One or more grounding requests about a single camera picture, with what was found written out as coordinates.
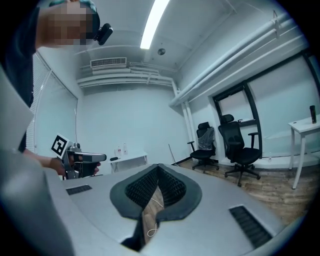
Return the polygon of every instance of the chair base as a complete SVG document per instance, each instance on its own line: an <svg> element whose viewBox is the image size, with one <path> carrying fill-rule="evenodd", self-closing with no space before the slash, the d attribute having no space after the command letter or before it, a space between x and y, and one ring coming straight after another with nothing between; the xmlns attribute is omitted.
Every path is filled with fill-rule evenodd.
<svg viewBox="0 0 320 256"><path fill-rule="evenodd" d="M230 171L226 171L224 173L224 177L228 177L228 174L233 174L233 173L239 173L239 178L238 178L238 187L241 187L241 178L242 178L242 174L243 173L248 173L248 174L252 174L254 176L256 176L257 180L260 180L260 175L252 170L249 170L249 168L251 168L252 170L255 169L255 166L253 164L247 164L247 165L241 165L238 166L237 164L234 166L234 170L230 170Z"/></svg>
<svg viewBox="0 0 320 256"><path fill-rule="evenodd" d="M212 159L206 159L206 160L199 159L199 161L200 161L199 163L197 163L196 165L194 165L192 167L192 170L194 170L198 166L204 166L203 173L205 173L206 166L214 166L216 170L219 170L219 165L215 161L213 161Z"/></svg>

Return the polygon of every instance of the person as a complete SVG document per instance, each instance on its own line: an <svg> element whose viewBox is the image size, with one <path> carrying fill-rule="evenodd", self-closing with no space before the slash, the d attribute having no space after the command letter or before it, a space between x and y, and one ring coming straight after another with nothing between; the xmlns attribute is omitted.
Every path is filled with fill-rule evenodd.
<svg viewBox="0 0 320 256"><path fill-rule="evenodd" d="M35 8L14 32L6 46L2 67L17 93L30 108L33 103L33 54L40 47L60 47L86 44L97 34L100 26L96 7L90 0L58 0L48 8ZM65 176L59 158L34 154L26 149L25 134L19 151Z"/></svg>

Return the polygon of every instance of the black window frame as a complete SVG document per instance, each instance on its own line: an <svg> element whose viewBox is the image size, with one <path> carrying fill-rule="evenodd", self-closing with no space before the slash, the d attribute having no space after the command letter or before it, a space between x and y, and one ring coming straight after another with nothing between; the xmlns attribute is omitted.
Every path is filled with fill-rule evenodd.
<svg viewBox="0 0 320 256"><path fill-rule="evenodd" d="M214 96L213 102L214 102L216 111L218 112L218 116L219 116L219 120L220 120L220 124L221 124L222 112L221 112L221 108L219 105L219 101L222 101L222 100L228 98L229 96L235 95L235 94L240 93L242 91L244 91L244 93L248 99L253 119L248 120L248 121L239 122L239 126L240 127L247 127L247 126L256 126L257 127L257 130L259 133L258 134L258 141L259 141L259 151L261 152L261 156L260 156L260 159L261 159L262 158L262 133L261 133L260 120L259 120L257 107L255 104L254 98L252 96L251 90L248 86L248 83L246 81L242 81L241 83L237 84L236 86L234 86L228 90L225 90L224 92L218 94L217 96Z"/></svg>
<svg viewBox="0 0 320 256"><path fill-rule="evenodd" d="M253 98L253 95L252 95L252 92L250 90L250 87L249 87L249 83L300 58L300 57L303 57L303 59L305 60L311 74L312 74L312 77L313 77L313 80L315 82L315 85L316 85L316 88L317 88L317 91L318 91L318 95L320 97L320 80L317 76L317 73L316 73L316 70L314 68L314 66L312 65L309 57L313 56L313 54L311 53L310 49L307 48L307 49L304 49L300 52L298 52L297 54L289 57L289 58L286 58L285 60L283 61L280 61L279 63L259 72L258 74L256 75L253 75L251 76L250 78L246 79L246 80L243 80L242 82L238 83L237 85L231 87L230 89L227 89L221 93L219 93L218 95L215 95L213 96L213 102L214 102L214 105L215 105L215 108L216 108L216 111L218 113L218 116L219 116L219 121L220 121L220 124L221 124L221 118L222 118L222 112L221 112L221 109L220 109L220 106L219 106L219 101L231 96L231 95L234 95L236 93L239 93L241 91L244 91L245 94L246 94L246 97L248 99L248 102L249 102L249 105L250 105L250 108L251 108L251 111L252 111L252 116L253 116L253 119L252 120L248 120L248 121L244 121L244 122L239 122L239 126L240 127L246 127L246 126L253 126L253 125L256 125L257 127L257 130L258 130L258 141L259 141L259 151L261 152L261 157L260 159L262 158L262 152L263 152L263 145L262 145L262 132L261 132L261 125L260 125L260 119L259 119L259 115L258 115L258 111L257 111L257 107L256 107L256 103L255 103L255 100Z"/></svg>

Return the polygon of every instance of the window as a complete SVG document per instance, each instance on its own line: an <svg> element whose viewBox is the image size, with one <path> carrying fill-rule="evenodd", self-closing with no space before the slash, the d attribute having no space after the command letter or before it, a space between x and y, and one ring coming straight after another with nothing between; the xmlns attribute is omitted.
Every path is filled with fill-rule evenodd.
<svg viewBox="0 0 320 256"><path fill-rule="evenodd" d="M262 151L262 136L260 130L259 116L253 100L250 88L244 82L213 97L220 121L224 115L232 115L234 121L239 122L244 146L251 147L250 133L259 132L254 140L254 148Z"/></svg>
<svg viewBox="0 0 320 256"><path fill-rule="evenodd" d="M213 100L220 120L222 115L231 114L235 121L241 121L245 147L250 147L247 134L259 132L258 147L262 157L290 156L288 123L310 117L312 105L316 113L320 113L319 77L317 60L304 50L220 93ZM320 151L319 135L306 137L309 152ZM298 155L300 145L295 147Z"/></svg>
<svg viewBox="0 0 320 256"><path fill-rule="evenodd" d="M76 142L78 99L50 70L41 55L33 56L33 94L31 110L34 120L27 130L27 149L45 157L51 151L57 133Z"/></svg>
<svg viewBox="0 0 320 256"><path fill-rule="evenodd" d="M262 156L290 156L291 129L288 123L310 117L311 105L315 105L316 113L320 111L317 87L306 61L300 56L248 84L260 117ZM319 135L306 136L306 147L311 152L320 150ZM295 147L298 155L299 143Z"/></svg>
<svg viewBox="0 0 320 256"><path fill-rule="evenodd" d="M50 68L37 52L33 55L33 103L30 110L33 113L33 119L26 130L26 148L35 152L35 117L38 108L39 99L44 85L50 73Z"/></svg>

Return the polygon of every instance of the white table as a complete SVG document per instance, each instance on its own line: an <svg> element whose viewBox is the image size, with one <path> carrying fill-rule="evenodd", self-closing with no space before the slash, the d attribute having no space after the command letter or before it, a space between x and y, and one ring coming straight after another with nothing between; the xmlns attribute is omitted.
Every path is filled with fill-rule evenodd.
<svg viewBox="0 0 320 256"><path fill-rule="evenodd" d="M144 151L132 152L129 154L122 155L117 160L114 160L114 161L109 160L109 164L111 165L112 173L115 173L118 170L118 163L123 162L123 161L128 161L128 160L137 159L137 158L144 158L144 162L147 165L148 164L147 155L148 154Z"/></svg>
<svg viewBox="0 0 320 256"><path fill-rule="evenodd" d="M294 164L294 154L295 154L295 131L301 135L301 146L300 146L300 160L298 169L295 174L294 182L292 189L294 190L297 187L299 177L301 174L302 165L304 163L305 157L305 149L306 149L306 135L313 134L320 131L320 114L316 116L316 123L312 123L311 117L290 122L289 126L291 126L291 157L289 170L292 170Z"/></svg>

